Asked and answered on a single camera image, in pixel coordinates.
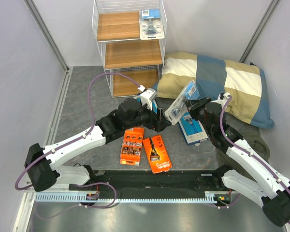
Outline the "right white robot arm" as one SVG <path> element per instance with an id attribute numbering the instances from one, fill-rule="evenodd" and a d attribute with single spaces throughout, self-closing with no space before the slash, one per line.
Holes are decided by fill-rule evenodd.
<path id="1" fill-rule="evenodd" d="M 238 163 L 252 177 L 244 177 L 234 169 L 212 177 L 217 190 L 226 187 L 258 204 L 266 217 L 276 226 L 290 225 L 290 179 L 275 170 L 249 145 L 225 118 L 231 95 L 218 100 L 210 98 L 190 101 L 185 105 L 191 117 L 201 122 L 211 143 Z"/>

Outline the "clear blister razor pack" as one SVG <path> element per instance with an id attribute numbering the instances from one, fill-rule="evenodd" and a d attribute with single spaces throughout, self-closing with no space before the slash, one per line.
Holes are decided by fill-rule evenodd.
<path id="1" fill-rule="evenodd" d="M 164 115 L 166 119 L 172 125 L 175 125 L 184 115 L 184 113 L 188 111 L 186 103 L 188 103 L 188 101 L 197 100 L 199 96 L 200 94 L 196 87 L 195 81 L 188 82 L 188 84 L 182 89 L 174 102 L 165 111 Z"/>
<path id="2" fill-rule="evenodd" d="M 159 9 L 145 9 L 140 11 L 139 17 L 140 39 L 164 39 L 163 22 Z"/>

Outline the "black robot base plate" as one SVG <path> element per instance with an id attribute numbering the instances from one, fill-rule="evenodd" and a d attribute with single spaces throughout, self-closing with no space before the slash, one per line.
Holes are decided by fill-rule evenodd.
<path id="1" fill-rule="evenodd" d="M 90 171 L 86 184 L 108 183 L 117 197 L 140 198 L 201 198 L 205 192 L 230 193 L 222 183 L 222 174 L 229 171 L 227 165 L 215 170 L 169 170 L 159 174 L 141 170 Z"/>

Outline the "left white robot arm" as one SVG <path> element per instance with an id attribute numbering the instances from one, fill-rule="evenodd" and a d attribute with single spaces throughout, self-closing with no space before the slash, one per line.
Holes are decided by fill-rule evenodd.
<path id="1" fill-rule="evenodd" d="M 95 188 L 96 177 L 90 174 L 88 168 L 68 167 L 64 163 L 90 149 L 117 140 L 126 130 L 138 126 L 161 132 L 170 126 L 170 121 L 155 101 L 149 108 L 139 98 L 128 98 L 117 109 L 75 136 L 46 147 L 38 143 L 31 145 L 24 164 L 31 187 L 36 192 L 45 191 L 55 184 L 77 184 L 86 190 Z"/>

